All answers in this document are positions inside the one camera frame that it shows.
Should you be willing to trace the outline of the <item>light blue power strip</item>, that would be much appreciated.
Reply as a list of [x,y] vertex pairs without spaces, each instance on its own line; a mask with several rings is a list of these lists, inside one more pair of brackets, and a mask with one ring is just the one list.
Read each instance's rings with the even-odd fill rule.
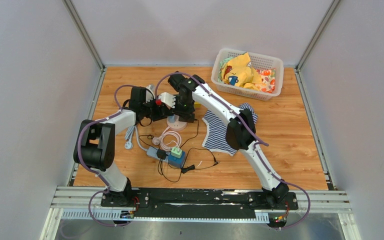
[[169,151],[165,151],[160,148],[155,148],[155,147],[149,147],[148,150],[146,151],[146,155],[150,158],[153,158],[157,161],[162,161],[165,163],[168,163],[168,155],[170,154]]

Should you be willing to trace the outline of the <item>pink round power strip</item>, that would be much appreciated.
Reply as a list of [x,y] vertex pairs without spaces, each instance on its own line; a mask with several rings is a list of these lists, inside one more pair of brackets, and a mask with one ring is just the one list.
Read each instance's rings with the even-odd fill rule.
[[169,116],[166,119],[166,123],[168,128],[171,131],[175,131],[175,132],[184,130],[188,124],[187,122],[181,121],[178,115]]

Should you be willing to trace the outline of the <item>yellow power adapter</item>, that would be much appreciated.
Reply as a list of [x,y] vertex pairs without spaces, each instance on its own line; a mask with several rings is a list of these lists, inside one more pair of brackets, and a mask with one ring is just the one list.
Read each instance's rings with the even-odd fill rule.
[[194,108],[195,109],[200,108],[201,106],[202,105],[199,102],[197,102],[197,101],[194,102]]

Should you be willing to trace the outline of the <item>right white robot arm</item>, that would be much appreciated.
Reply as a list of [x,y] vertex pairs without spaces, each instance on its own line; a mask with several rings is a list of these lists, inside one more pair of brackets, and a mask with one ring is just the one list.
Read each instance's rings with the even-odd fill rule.
[[252,112],[227,102],[197,75],[176,71],[168,75],[167,81],[177,92],[172,112],[182,121],[190,122],[195,118],[194,102],[199,102],[214,113],[226,127],[226,142],[242,153],[253,167],[261,183],[266,204],[272,209],[281,207],[286,201],[289,187],[261,149],[267,143],[256,135]]

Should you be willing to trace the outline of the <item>blue cube charger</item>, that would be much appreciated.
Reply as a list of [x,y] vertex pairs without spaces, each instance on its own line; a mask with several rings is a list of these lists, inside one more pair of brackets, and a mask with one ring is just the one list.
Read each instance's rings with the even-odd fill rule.
[[180,157],[175,157],[171,153],[167,157],[168,164],[175,168],[183,168],[185,164],[186,153],[182,151]]

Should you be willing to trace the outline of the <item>black adapter with cable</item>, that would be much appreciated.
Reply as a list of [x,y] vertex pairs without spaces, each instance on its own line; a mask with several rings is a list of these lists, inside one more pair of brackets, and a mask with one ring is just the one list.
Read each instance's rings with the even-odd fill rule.
[[[167,181],[169,181],[171,183],[177,183],[180,181],[182,175],[186,174],[187,172],[194,171],[194,170],[209,169],[209,168],[215,167],[216,165],[218,165],[220,163],[213,153],[211,153],[209,150],[206,150],[206,151],[210,152],[210,154],[213,158],[213,164],[212,165],[207,166],[207,167],[197,167],[194,164],[191,164],[189,166],[185,166],[185,163],[188,159],[188,156],[189,156],[189,153],[191,150],[204,151],[205,149],[192,147],[187,152],[182,151],[180,157],[173,156],[171,151],[168,152],[168,151],[164,151],[162,149],[157,149],[156,158],[158,160],[158,164],[157,164],[158,174],[160,176],[163,176]],[[169,168],[179,170],[178,178],[176,180],[169,179],[166,176],[166,174],[164,172],[164,166],[163,166],[164,163],[167,163]]]

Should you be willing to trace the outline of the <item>green cube charger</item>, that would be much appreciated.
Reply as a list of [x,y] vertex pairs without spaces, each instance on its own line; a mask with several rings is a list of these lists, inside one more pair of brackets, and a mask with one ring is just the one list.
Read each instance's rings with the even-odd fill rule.
[[170,155],[173,158],[178,158],[179,159],[179,158],[182,157],[183,151],[179,147],[175,146],[175,147],[171,148]]

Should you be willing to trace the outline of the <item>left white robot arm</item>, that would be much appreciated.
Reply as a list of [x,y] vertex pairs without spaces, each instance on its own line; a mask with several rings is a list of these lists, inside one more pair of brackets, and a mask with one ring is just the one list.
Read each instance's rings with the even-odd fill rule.
[[175,97],[164,103],[151,89],[132,86],[130,98],[119,106],[116,113],[98,120],[83,120],[73,151],[75,163],[98,176],[105,184],[105,196],[114,198],[122,207],[133,201],[132,185],[114,162],[116,135],[135,127],[142,119],[159,121],[171,116]]

